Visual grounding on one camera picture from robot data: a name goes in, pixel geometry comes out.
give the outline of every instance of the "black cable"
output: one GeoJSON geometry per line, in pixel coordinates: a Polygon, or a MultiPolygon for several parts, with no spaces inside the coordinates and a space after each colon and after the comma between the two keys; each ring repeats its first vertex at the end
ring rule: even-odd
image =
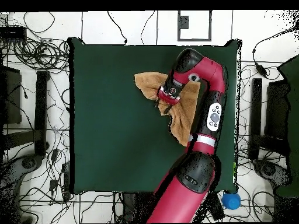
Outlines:
{"type": "Polygon", "coordinates": [[[82,213],[81,213],[81,221],[79,221],[79,223],[81,224],[82,222],[83,222],[83,213],[84,212],[86,212],[87,210],[89,210],[92,206],[93,206],[93,204],[96,202],[96,199],[98,198],[98,197],[111,197],[112,195],[97,195],[96,197],[95,197],[95,199],[92,201],[92,203],[91,203],[91,205],[87,208],[87,209],[84,209],[84,211],[82,211],[82,213]]]}
{"type": "Polygon", "coordinates": [[[37,222],[39,221],[39,216],[33,212],[29,212],[29,211],[24,211],[21,207],[20,207],[20,210],[23,212],[23,213],[27,213],[27,214],[31,214],[31,215],[34,215],[36,216],[36,221],[35,221],[35,224],[37,224],[37,222]]]}
{"type": "Polygon", "coordinates": [[[69,90],[69,88],[68,89],[65,89],[64,91],[63,91],[63,93],[61,94],[61,100],[62,100],[62,102],[64,103],[64,104],[66,104],[66,105],[69,105],[69,103],[66,103],[65,101],[64,101],[64,99],[63,99],[63,94],[66,92],[66,91],[68,91],[69,90]]]}
{"type": "Polygon", "coordinates": [[[262,220],[260,219],[260,217],[258,217],[258,215],[257,215],[257,211],[256,211],[256,208],[255,208],[255,207],[258,207],[258,208],[261,209],[262,211],[264,211],[264,210],[263,210],[260,206],[258,206],[258,205],[255,203],[255,197],[256,197],[257,195],[261,194],[261,193],[265,193],[265,194],[270,195],[271,197],[274,198],[274,196],[273,196],[271,193],[267,192],[267,191],[259,191],[259,192],[257,192],[256,194],[253,195],[253,197],[252,197],[253,211],[254,211],[254,213],[255,213],[255,216],[257,217],[257,219],[258,219],[260,222],[262,222],[262,220]]]}
{"type": "Polygon", "coordinates": [[[150,20],[150,18],[154,15],[155,12],[156,12],[156,11],[154,10],[153,13],[151,14],[151,16],[147,19],[147,21],[146,21],[145,24],[144,24],[143,30],[142,30],[142,32],[141,32],[140,38],[141,38],[141,41],[142,41],[142,44],[143,44],[143,45],[144,45],[143,40],[142,40],[142,34],[143,34],[143,31],[144,31],[144,29],[145,29],[145,26],[147,25],[148,20],[150,20]]]}
{"type": "Polygon", "coordinates": [[[79,223],[81,223],[80,212],[81,212],[81,194],[79,194],[79,223]]]}
{"type": "Polygon", "coordinates": [[[110,13],[109,13],[109,11],[107,11],[107,14],[109,15],[109,18],[111,19],[111,21],[119,28],[119,30],[120,30],[120,34],[121,34],[121,36],[123,36],[123,38],[124,38],[124,44],[126,45],[127,44],[127,42],[128,42],[128,40],[127,40],[127,38],[126,37],[124,37],[124,35],[123,35],[123,32],[122,32],[122,30],[121,30],[121,28],[120,28],[120,26],[119,25],[117,25],[116,24],[116,22],[113,20],[113,18],[110,16],[110,13]]]}
{"type": "Polygon", "coordinates": [[[256,47],[258,46],[258,44],[260,44],[260,43],[263,42],[263,41],[270,40],[270,39],[275,38],[275,37],[278,37],[278,36],[280,36],[280,35],[282,35],[282,34],[289,33],[289,32],[292,32],[292,31],[295,31],[295,30],[298,30],[298,29],[299,29],[299,27],[295,25],[295,26],[291,27],[290,29],[287,29],[287,30],[281,31],[281,32],[279,32],[279,33],[276,33],[276,34],[274,34],[274,35],[271,36],[271,37],[264,38],[263,40],[261,40],[260,42],[258,42],[258,43],[255,45],[255,48],[252,50],[253,61],[254,61],[254,63],[255,63],[255,68],[256,68],[256,70],[257,70],[262,76],[264,76],[265,78],[268,78],[268,77],[267,77],[267,72],[266,72],[265,68],[264,68],[262,65],[258,64],[258,63],[255,61],[255,52],[256,52],[256,47]]]}
{"type": "Polygon", "coordinates": [[[44,33],[45,31],[49,30],[49,29],[53,26],[53,24],[54,24],[54,22],[55,22],[55,17],[54,17],[54,15],[53,15],[51,12],[49,12],[50,15],[53,17],[53,21],[52,21],[51,25],[49,25],[49,27],[46,28],[46,29],[43,30],[43,31],[33,31],[32,29],[30,29],[30,28],[28,27],[28,25],[27,25],[27,23],[26,23],[26,20],[25,20],[25,17],[26,17],[26,15],[27,15],[28,13],[30,13],[30,12],[26,12],[26,13],[24,14],[24,16],[23,16],[23,21],[24,21],[24,24],[26,25],[27,29],[28,29],[29,31],[31,31],[32,33],[44,33]]]}
{"type": "Polygon", "coordinates": [[[73,208],[72,213],[73,213],[73,216],[74,216],[74,221],[77,224],[76,216],[75,216],[75,203],[74,202],[72,203],[72,208],[73,208]]]}

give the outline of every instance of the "towel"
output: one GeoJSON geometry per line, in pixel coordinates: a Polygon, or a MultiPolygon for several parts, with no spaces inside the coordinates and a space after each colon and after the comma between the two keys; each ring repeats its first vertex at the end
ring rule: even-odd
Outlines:
{"type": "MultiPolygon", "coordinates": [[[[168,75],[159,72],[139,73],[135,74],[135,84],[146,98],[156,101],[157,91],[166,81],[167,76],[168,75]]],[[[187,146],[188,143],[190,129],[196,110],[199,88],[200,83],[190,81],[180,93],[180,101],[172,106],[167,114],[164,114],[164,110],[169,105],[163,100],[159,101],[158,108],[160,110],[160,114],[162,116],[171,116],[171,121],[169,123],[171,134],[183,146],[187,146]]]]}

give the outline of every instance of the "silver band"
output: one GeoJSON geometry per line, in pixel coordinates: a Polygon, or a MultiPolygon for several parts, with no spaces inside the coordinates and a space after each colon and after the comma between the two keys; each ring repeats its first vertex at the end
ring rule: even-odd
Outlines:
{"type": "Polygon", "coordinates": [[[173,83],[178,85],[178,86],[182,86],[182,84],[180,82],[178,82],[177,80],[173,80],[173,83]]]}
{"type": "MultiPolygon", "coordinates": [[[[189,136],[189,142],[191,142],[192,139],[193,139],[193,136],[190,135],[189,136]]],[[[215,146],[215,140],[210,138],[209,136],[198,135],[196,142],[202,142],[203,144],[207,144],[207,145],[210,145],[212,147],[215,146]]]]}

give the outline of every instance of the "power cord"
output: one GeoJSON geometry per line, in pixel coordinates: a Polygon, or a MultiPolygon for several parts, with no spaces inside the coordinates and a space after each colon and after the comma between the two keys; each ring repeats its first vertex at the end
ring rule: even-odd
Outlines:
{"type": "Polygon", "coordinates": [[[126,37],[124,37],[124,35],[123,35],[123,31],[121,30],[120,26],[117,25],[116,22],[113,20],[113,18],[110,16],[109,11],[107,11],[107,14],[109,15],[109,18],[111,19],[111,21],[112,21],[112,22],[119,28],[119,30],[120,30],[120,34],[121,34],[121,36],[123,36],[123,38],[124,38],[124,45],[126,45],[127,42],[128,42],[128,40],[127,40],[126,37]]]}
{"type": "Polygon", "coordinates": [[[256,45],[255,45],[255,48],[252,50],[252,56],[253,56],[253,61],[255,63],[255,68],[256,70],[264,77],[264,78],[267,78],[267,71],[266,69],[263,67],[263,65],[260,65],[258,64],[256,61],[255,61],[255,52],[256,52],[256,47],[258,46],[258,44],[260,44],[261,42],[263,41],[266,41],[266,40],[270,40],[272,38],[275,38],[275,37],[278,37],[282,34],[285,34],[285,33],[290,33],[290,32],[293,32],[295,30],[298,30],[299,29],[299,20],[297,20],[295,26],[291,27],[290,29],[287,29],[287,30],[284,30],[284,31],[281,31],[277,34],[274,34],[273,36],[269,37],[269,38],[265,38],[263,40],[261,40],[260,42],[258,42],[256,45]]]}
{"type": "Polygon", "coordinates": [[[142,34],[143,34],[143,31],[144,31],[144,29],[145,29],[145,26],[147,25],[148,20],[150,20],[150,18],[154,15],[155,12],[156,12],[156,11],[154,10],[153,13],[151,14],[151,16],[147,19],[147,21],[145,22],[145,25],[144,25],[144,27],[143,27],[143,30],[142,30],[142,32],[141,32],[140,38],[141,38],[141,42],[142,42],[143,45],[144,45],[143,40],[142,40],[142,34]]]}

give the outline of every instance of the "black bracket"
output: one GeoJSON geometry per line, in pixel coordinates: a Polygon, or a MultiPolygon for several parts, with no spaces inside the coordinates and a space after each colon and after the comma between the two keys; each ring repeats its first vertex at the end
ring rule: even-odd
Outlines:
{"type": "Polygon", "coordinates": [[[181,16],[178,10],[178,41],[211,41],[212,40],[212,11],[208,15],[208,38],[180,38],[180,30],[189,28],[189,17],[181,16]]]}

